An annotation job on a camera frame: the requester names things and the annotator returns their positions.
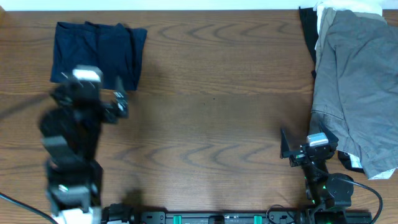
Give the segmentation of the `navy blue shorts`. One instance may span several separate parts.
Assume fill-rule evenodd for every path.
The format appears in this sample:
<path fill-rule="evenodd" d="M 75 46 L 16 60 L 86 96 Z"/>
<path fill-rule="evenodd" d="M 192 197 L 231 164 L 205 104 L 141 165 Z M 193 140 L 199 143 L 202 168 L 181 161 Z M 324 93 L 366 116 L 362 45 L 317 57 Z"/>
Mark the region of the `navy blue shorts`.
<path fill-rule="evenodd" d="M 78 65 L 98 67 L 103 72 L 103 88 L 114 90 L 116 78 L 127 91 L 137 90 L 147 29 L 58 22 L 53 45 L 50 81 L 61 83 Z"/>

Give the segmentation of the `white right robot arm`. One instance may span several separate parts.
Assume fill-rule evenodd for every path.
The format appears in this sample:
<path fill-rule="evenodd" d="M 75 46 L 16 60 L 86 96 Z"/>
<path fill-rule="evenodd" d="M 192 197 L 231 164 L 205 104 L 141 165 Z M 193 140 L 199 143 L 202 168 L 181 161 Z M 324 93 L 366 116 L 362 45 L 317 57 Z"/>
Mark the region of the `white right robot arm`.
<path fill-rule="evenodd" d="M 295 223 L 347 223 L 353 180 L 345 174 L 329 173 L 326 161 L 335 155 L 338 138 L 324 124 L 319 128 L 320 132 L 308 135 L 298 149 L 290 148 L 285 131 L 280 130 L 280 158 L 288 159 L 291 167 L 301 167 L 306 195 L 313 203 L 297 212 Z"/>

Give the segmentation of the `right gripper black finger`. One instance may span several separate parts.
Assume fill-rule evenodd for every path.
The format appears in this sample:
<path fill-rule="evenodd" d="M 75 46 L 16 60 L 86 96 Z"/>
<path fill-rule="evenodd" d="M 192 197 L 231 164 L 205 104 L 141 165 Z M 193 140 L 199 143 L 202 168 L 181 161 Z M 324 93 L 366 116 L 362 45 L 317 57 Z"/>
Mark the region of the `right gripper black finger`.
<path fill-rule="evenodd" d="M 339 139 L 320 121 L 318 127 L 321 132 L 325 134 L 328 139 L 329 144 L 337 145 Z"/>
<path fill-rule="evenodd" d="M 281 141 L 280 141 L 280 158 L 285 159 L 289 157 L 294 157 L 296 158 L 298 155 L 303 154 L 303 151 L 301 150 L 291 150 L 289 142 L 287 140 L 285 131 L 283 129 L 280 130 L 280 136 L 281 136 Z"/>

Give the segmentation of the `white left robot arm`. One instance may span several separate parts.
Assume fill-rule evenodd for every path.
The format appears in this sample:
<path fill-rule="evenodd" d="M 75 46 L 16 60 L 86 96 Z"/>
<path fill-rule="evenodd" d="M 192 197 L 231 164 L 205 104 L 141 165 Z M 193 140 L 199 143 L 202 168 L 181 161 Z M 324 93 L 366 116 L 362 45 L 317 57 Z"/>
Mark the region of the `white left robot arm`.
<path fill-rule="evenodd" d="M 134 223 L 131 207 L 121 203 L 103 207 L 103 168 L 96 150 L 104 123 L 128 117 L 121 78 L 116 79 L 115 101 L 100 98 L 101 82 L 73 78 L 55 87 L 56 107 L 40 120 L 42 144 L 50 157 L 45 163 L 46 196 L 53 223 Z"/>

